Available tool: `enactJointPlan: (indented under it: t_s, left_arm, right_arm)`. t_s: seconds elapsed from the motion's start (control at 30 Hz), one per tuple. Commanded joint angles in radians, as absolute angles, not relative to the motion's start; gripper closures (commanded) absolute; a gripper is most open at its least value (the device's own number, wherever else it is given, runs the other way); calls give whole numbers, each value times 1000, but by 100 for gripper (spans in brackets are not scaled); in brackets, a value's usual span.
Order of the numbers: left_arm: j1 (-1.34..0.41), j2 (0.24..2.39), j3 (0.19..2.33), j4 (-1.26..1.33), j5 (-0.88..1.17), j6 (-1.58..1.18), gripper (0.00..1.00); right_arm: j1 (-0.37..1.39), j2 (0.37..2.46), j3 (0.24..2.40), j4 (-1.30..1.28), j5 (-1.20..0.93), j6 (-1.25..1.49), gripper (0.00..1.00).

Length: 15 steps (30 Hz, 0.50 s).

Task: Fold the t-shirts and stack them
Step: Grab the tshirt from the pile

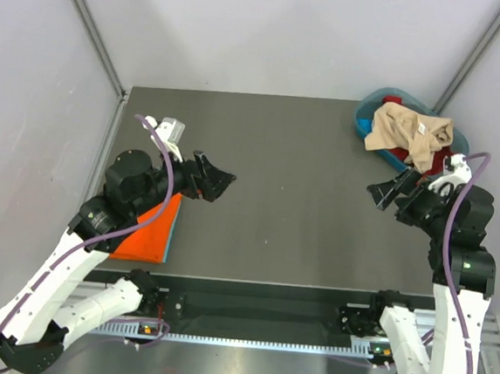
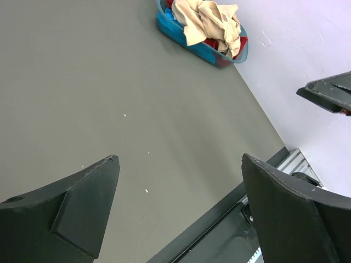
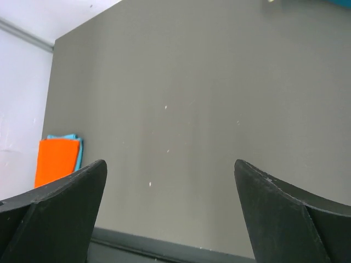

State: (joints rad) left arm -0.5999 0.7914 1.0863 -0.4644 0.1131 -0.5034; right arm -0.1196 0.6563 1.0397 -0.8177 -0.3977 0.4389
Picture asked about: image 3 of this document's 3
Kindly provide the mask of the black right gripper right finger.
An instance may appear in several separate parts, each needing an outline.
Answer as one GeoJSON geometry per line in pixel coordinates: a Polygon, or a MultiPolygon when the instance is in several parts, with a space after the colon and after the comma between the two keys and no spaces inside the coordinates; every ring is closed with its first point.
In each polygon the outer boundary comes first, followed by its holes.
{"type": "Polygon", "coordinates": [[[234,177],[257,262],[350,262],[350,206],[241,159],[234,177]]]}

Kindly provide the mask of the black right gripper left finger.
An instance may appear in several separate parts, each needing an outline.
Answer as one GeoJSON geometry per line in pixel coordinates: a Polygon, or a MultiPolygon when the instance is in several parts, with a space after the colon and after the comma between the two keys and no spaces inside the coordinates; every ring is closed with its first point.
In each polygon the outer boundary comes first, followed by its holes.
{"type": "Polygon", "coordinates": [[[97,160],[1,201],[1,262],[86,262],[107,178],[97,160]]]}

